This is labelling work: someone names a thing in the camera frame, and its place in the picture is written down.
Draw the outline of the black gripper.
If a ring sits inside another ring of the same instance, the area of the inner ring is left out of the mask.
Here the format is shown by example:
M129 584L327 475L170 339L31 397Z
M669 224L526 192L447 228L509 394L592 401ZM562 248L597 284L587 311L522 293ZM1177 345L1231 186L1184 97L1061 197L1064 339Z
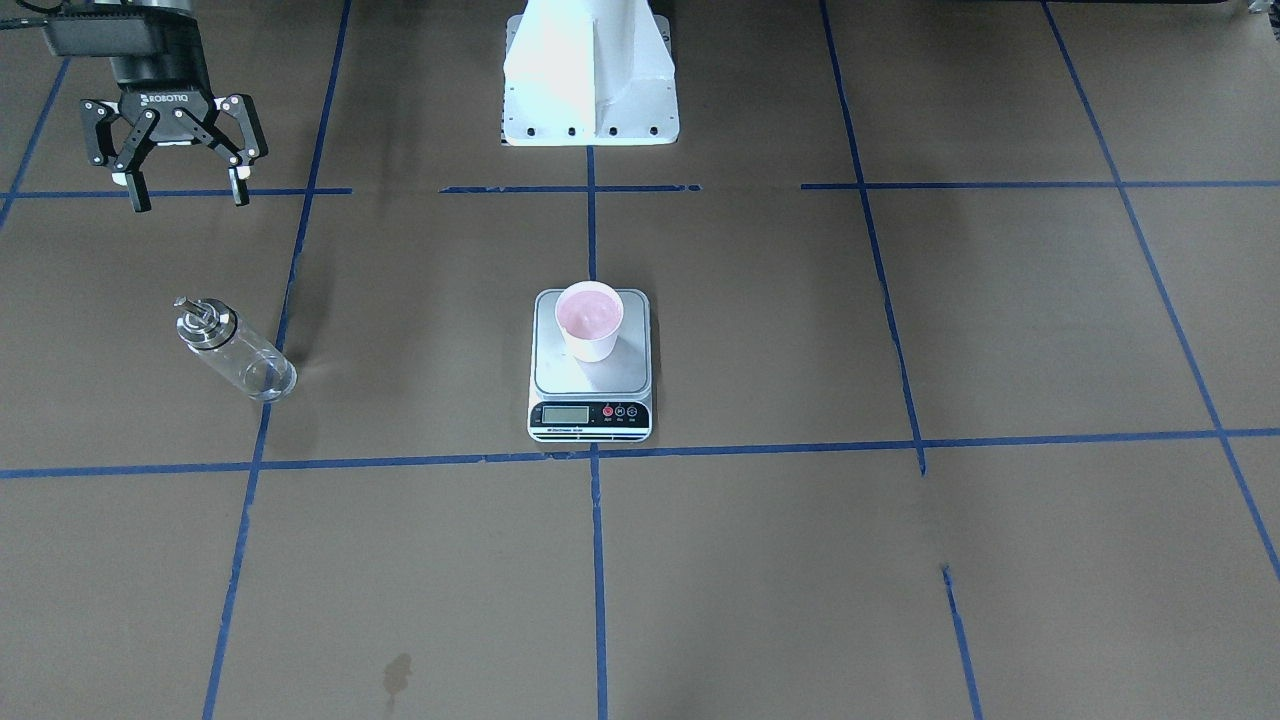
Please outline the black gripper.
M81 99L90 164L111 172L134 213L152 209L141 167L156 145L201 143L227 165L233 204L250 205L253 164L269 154L255 100L214 97L201 40L110 40L116 104Z

